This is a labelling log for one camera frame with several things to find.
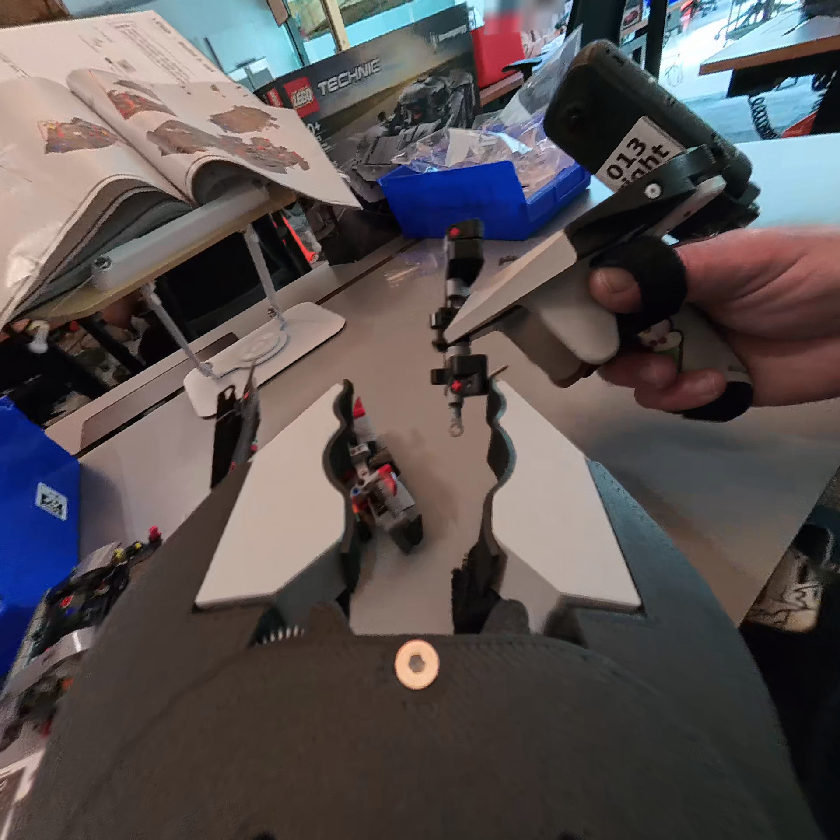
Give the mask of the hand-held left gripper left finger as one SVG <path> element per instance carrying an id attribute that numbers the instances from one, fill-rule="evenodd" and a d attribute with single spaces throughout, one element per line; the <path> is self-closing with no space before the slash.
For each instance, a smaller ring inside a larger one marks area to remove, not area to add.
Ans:
<path id="1" fill-rule="evenodd" d="M 353 384 L 328 389 L 248 464 L 194 605 L 307 610 L 354 591 L 361 575 L 350 471 Z"/>

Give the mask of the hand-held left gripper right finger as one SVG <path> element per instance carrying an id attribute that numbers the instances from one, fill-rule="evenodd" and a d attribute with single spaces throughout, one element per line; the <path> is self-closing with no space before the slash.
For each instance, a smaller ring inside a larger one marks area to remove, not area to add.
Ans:
<path id="1" fill-rule="evenodd" d="M 479 534 L 453 571 L 457 634 L 479 634 L 516 601 L 534 634 L 571 622 L 576 607 L 634 614 L 643 607 L 590 460 L 508 383 L 487 396 L 487 463 L 496 479 Z"/>

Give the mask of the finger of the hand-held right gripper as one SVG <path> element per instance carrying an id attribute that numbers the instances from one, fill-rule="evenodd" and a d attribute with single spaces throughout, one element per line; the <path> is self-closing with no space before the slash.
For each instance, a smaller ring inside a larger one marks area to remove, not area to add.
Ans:
<path id="1" fill-rule="evenodd" d="M 466 340 L 516 306 L 540 315 L 562 343 L 582 344 L 582 263 L 566 230 L 478 280 L 440 336 L 446 344 Z"/>

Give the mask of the black lego sub-assembly red pins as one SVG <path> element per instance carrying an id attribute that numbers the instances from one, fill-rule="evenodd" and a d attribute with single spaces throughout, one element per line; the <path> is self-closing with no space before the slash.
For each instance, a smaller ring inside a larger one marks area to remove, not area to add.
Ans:
<path id="1" fill-rule="evenodd" d="M 470 396 L 485 396 L 490 382 L 508 369 L 508 364 L 488 370 L 484 354 L 473 355 L 471 338 L 449 340 L 445 332 L 466 305 L 472 287 L 485 264 L 484 226 L 479 219 L 451 225 L 444 238 L 444 304 L 430 315 L 435 332 L 432 345 L 443 365 L 432 369 L 430 382 L 441 386 L 446 396 L 448 434 L 460 438 L 464 431 L 463 405 Z"/>

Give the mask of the grey lego sub-assembly red parts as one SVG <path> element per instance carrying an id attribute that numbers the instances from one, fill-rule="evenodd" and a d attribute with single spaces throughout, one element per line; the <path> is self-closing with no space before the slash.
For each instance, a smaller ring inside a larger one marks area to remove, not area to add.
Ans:
<path id="1" fill-rule="evenodd" d="M 400 551 L 410 554 L 423 540 L 422 515 L 358 396 L 353 397 L 351 410 L 350 472 L 345 485 L 362 529 L 362 540 L 381 531 Z"/>

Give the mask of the large lego vehicle model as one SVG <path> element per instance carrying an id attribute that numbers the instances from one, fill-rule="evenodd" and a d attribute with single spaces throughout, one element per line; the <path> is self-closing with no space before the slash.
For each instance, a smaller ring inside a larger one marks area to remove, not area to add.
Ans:
<path id="1" fill-rule="evenodd" d="M 241 392 L 230 385 L 217 399 L 209 487 L 215 489 L 257 451 L 260 423 L 255 370 Z M 145 541 L 111 542 L 88 555 L 38 604 L 2 689 L 1 749 L 22 735 L 49 735 L 58 705 L 98 639 L 101 625 L 133 577 L 135 568 L 162 545 L 158 528 Z"/>

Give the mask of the black lego set box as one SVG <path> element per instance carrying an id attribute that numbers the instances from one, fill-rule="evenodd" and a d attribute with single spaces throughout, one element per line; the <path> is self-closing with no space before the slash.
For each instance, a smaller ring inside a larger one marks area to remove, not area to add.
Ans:
<path id="1" fill-rule="evenodd" d="M 437 131 L 470 128 L 479 110 L 466 11 L 451 7 L 289 72 L 256 96 L 294 109 L 362 206 L 380 205 L 395 156 Z"/>

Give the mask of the open lego instruction booklet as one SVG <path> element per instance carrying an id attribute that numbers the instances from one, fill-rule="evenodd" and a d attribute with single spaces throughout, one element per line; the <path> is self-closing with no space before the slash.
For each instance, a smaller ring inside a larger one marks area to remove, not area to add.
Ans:
<path id="1" fill-rule="evenodd" d="M 83 282 L 106 250 L 241 185 L 361 206 L 295 111 L 226 77 L 8 76 L 1 146 L 2 327 Z"/>

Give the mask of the person's right hand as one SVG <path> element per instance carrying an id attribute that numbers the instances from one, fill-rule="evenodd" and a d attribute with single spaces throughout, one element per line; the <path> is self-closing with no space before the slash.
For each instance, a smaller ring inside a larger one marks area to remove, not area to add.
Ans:
<path id="1" fill-rule="evenodd" d="M 752 380 L 753 406 L 789 406 L 839 396 L 838 227 L 732 230 L 684 243 L 688 302 L 706 313 Z M 633 276 L 595 269 L 592 297 L 615 313 L 641 307 Z M 685 413 L 726 389 L 713 369 L 678 373 L 658 354 L 623 353 L 600 376 L 633 390 L 638 405 Z"/>

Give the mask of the blue bin with plastic bags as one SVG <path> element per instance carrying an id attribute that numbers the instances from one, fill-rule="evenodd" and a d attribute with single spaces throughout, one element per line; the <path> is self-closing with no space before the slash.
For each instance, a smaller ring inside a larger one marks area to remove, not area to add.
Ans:
<path id="1" fill-rule="evenodd" d="M 552 222 L 591 179 L 572 162 L 527 197 L 514 164 L 499 161 L 424 173 L 399 166 L 379 185 L 405 238 L 441 238 L 452 224 L 477 218 L 486 238 L 517 241 Z"/>

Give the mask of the clear plastic bags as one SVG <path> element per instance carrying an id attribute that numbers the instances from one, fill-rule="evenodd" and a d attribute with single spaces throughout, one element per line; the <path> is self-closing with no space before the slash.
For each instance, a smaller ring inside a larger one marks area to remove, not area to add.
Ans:
<path id="1" fill-rule="evenodd" d="M 471 128 L 436 129 L 396 152 L 392 163 L 419 174 L 512 163 L 530 198 L 573 164 L 543 128 L 552 96 L 551 87 L 521 88 L 502 110 L 479 115 Z"/>

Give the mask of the white book stand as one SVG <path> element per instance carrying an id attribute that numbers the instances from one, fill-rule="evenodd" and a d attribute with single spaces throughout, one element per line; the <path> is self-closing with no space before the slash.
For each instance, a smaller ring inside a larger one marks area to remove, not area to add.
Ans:
<path id="1" fill-rule="evenodd" d="M 185 352 L 192 369 L 183 386 L 201 418 L 216 413 L 217 395 L 232 386 L 245 391 L 248 375 L 262 385 L 331 340 L 345 325 L 344 317 L 304 301 L 285 308 L 259 248 L 254 221 L 293 204 L 297 195 L 275 183 L 247 182 L 212 202 L 188 211 L 148 234 L 99 254 L 77 288 L 50 301 L 20 310 L 41 321 L 70 321 L 102 310 L 129 292 L 140 291 Z M 269 320 L 209 361 L 200 361 L 183 331 L 163 308 L 154 283 L 164 274 L 230 235 L 245 241 L 266 294 Z"/>

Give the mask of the red box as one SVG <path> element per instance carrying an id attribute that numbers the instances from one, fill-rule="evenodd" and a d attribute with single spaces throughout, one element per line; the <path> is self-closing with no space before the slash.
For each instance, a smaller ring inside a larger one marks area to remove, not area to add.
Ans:
<path id="1" fill-rule="evenodd" d="M 506 67 L 524 57 L 521 32 L 522 15 L 516 11 L 488 14 L 482 26 L 471 30 L 479 89 L 513 74 Z"/>

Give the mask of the person's white shoe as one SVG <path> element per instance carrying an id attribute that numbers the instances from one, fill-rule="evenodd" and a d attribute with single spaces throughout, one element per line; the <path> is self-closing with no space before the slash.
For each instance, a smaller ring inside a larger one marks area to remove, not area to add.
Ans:
<path id="1" fill-rule="evenodd" d="M 823 598 L 820 569 L 833 551 L 833 536 L 807 522 L 788 546 L 744 622 L 788 634 L 806 634 L 816 628 Z"/>

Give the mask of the blue plastic bin with tag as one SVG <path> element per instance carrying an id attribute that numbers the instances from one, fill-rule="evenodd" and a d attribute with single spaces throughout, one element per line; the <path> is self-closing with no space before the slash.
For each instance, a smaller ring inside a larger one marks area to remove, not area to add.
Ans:
<path id="1" fill-rule="evenodd" d="M 48 590 L 79 561 L 76 457 L 1 400 L 1 677 Z"/>

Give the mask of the white printed instruction sheet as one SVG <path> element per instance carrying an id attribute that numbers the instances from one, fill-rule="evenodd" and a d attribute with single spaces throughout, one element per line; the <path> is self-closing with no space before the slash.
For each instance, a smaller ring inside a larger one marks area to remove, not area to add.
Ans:
<path id="1" fill-rule="evenodd" d="M 148 10 L 1 31 L 1 81 L 36 77 L 64 85 L 73 70 L 85 69 L 153 83 L 228 80 L 163 17 Z"/>

